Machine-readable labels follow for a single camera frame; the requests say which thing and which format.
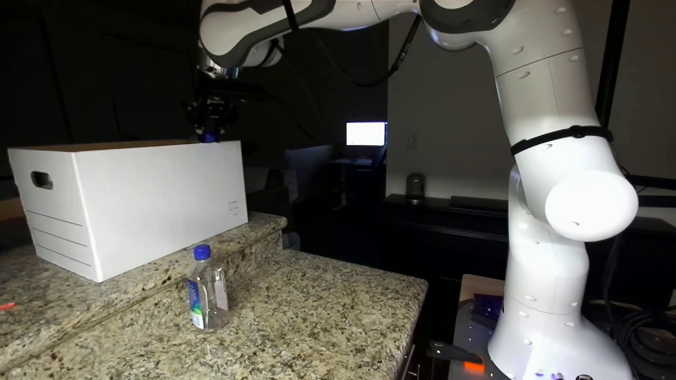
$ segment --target desk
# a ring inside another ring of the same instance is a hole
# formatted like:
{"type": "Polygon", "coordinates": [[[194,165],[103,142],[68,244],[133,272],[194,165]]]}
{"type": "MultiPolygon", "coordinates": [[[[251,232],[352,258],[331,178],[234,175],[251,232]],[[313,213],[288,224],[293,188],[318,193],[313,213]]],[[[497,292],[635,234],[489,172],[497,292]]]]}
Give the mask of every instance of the desk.
{"type": "Polygon", "coordinates": [[[340,165],[340,204],[333,208],[334,210],[340,210],[347,205],[347,167],[349,165],[371,166],[373,160],[370,158],[337,158],[336,160],[329,161],[329,163],[340,165]]]}

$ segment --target dark background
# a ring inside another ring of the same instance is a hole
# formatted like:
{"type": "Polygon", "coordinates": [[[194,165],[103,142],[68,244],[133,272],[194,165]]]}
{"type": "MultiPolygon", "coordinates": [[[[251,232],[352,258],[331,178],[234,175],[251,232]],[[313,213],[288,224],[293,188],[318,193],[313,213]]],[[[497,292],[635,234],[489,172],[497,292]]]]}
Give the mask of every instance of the dark background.
{"type": "MultiPolygon", "coordinates": [[[[129,139],[187,138],[193,131],[181,108],[193,100],[199,0],[4,1],[4,123],[0,178],[11,176],[6,148],[129,139]]],[[[356,78],[387,71],[388,23],[320,38],[356,78]]],[[[227,132],[265,147],[308,147],[345,141],[345,123],[387,119],[387,83],[361,89],[331,71],[316,42],[302,32],[285,36],[293,65],[244,69],[287,100],[247,104],[227,132]],[[308,139],[289,112],[316,139],[308,139]]]]}

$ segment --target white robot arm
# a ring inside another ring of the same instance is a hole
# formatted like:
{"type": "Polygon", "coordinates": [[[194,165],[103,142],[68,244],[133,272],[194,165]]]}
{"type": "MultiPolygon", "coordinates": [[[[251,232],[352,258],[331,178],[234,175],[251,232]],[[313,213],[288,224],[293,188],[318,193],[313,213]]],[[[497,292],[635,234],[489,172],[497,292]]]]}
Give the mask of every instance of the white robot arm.
{"type": "MultiPolygon", "coordinates": [[[[489,344],[491,360],[511,379],[629,380],[623,353],[580,313],[589,267],[584,242],[620,233],[638,202],[615,163],[612,137],[598,127],[570,1],[291,0],[291,6],[300,28],[339,30],[414,12],[440,47],[486,48],[516,160],[504,313],[489,344]]],[[[221,67],[275,63],[280,57],[269,53],[270,41],[290,30],[278,0],[202,6],[200,43],[221,67]]]]}

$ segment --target water bottle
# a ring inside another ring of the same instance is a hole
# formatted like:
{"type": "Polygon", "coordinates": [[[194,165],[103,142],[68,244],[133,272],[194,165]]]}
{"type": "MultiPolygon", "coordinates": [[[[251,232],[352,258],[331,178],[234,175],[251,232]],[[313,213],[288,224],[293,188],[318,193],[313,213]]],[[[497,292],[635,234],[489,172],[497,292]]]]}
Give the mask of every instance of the water bottle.
{"type": "Polygon", "coordinates": [[[188,273],[188,299],[193,325],[203,331],[213,331],[230,319],[225,271],[211,260],[211,247],[200,244],[193,250],[195,266],[188,273]]]}

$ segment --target blue bottle cap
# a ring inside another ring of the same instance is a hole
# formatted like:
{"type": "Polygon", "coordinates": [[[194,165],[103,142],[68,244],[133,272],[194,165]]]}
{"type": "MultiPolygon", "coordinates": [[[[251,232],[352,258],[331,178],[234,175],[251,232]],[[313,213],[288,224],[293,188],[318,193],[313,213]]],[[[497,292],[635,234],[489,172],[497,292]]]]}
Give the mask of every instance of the blue bottle cap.
{"type": "Polygon", "coordinates": [[[193,249],[195,260],[207,260],[211,257],[211,247],[208,244],[200,244],[193,249]]]}

